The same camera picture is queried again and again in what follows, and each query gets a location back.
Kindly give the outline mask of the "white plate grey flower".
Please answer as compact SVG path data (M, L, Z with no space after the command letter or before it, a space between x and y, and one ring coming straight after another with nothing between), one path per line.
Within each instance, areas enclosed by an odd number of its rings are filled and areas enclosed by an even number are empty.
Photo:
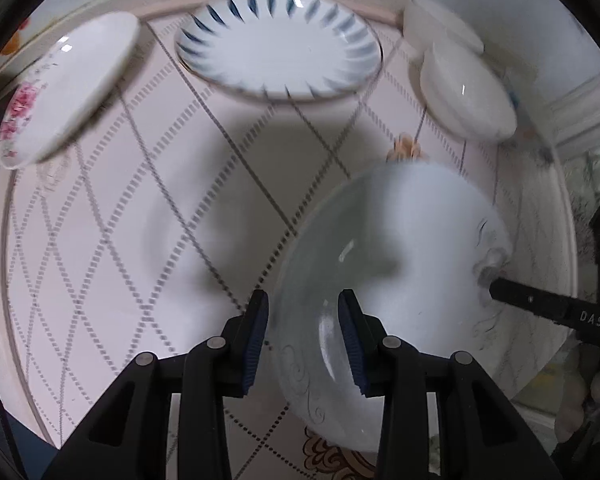
M472 354L506 396L554 356L567 332L490 298L493 268L513 281L574 295L573 232L564 206L532 211L533 184L494 205L433 162L385 162L337 188L286 255L270 314L273 366L294 414L333 444L378 448L380 399L355 385L338 323L340 292L417 350Z

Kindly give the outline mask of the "white bowl red flowers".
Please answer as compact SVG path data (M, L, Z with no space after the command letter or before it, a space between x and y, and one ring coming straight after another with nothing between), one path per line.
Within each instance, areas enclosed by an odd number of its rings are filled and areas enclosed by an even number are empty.
M501 81L460 44L432 44L424 54L419 84L430 115L454 136L498 144L517 129L513 102Z

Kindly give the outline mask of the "white plate blue leaves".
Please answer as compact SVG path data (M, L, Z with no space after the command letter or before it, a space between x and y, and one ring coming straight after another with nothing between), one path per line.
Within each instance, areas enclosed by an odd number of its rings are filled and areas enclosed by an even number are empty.
M275 101L355 92L382 64L376 32L334 0L211 0L189 14L174 48L197 76Z

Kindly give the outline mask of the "white plate pink flowers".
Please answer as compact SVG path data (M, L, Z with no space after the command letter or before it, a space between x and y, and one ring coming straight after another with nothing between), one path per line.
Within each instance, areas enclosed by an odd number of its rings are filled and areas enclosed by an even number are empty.
M0 162L20 169L48 157L94 113L140 36L130 12L110 12L60 37L26 73L0 125Z

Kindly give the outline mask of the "white bowl dark rim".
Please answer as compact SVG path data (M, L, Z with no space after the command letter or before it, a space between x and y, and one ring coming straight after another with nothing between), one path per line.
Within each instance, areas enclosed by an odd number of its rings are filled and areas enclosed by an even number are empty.
M435 42L452 41L483 55L484 43L468 23L434 0L407 0L403 11L403 37L418 53Z

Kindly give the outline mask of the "oval floral placemat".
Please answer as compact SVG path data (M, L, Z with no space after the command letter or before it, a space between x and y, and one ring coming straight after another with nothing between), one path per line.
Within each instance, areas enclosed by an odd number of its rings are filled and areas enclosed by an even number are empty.
M373 479L376 455L342 448L322 438L310 428L304 428L304 466L317 479Z

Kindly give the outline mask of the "diamond pattern table cloth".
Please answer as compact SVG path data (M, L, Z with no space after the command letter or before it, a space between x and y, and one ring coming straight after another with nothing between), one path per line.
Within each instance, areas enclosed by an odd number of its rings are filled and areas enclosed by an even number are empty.
M380 164L398 136L496 203L522 280L572 292L570 211L552 165L457 141L419 101L415 53L377 25L379 78L336 101L253 103L189 73L181 15L146 24L117 90L80 136L12 174L6 311L15 362L56 451L137 353L174 356L272 289L303 221Z

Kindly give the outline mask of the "colourful wall stickers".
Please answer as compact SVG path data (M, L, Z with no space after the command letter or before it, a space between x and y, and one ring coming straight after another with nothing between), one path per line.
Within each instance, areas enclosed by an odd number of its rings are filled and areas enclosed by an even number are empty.
M18 29L12 35L12 38L9 39L9 42L4 45L4 48L0 52L0 57L4 58L4 56L11 56L16 53L21 45L22 38L21 33L27 28L30 23L30 18L26 18L18 27Z

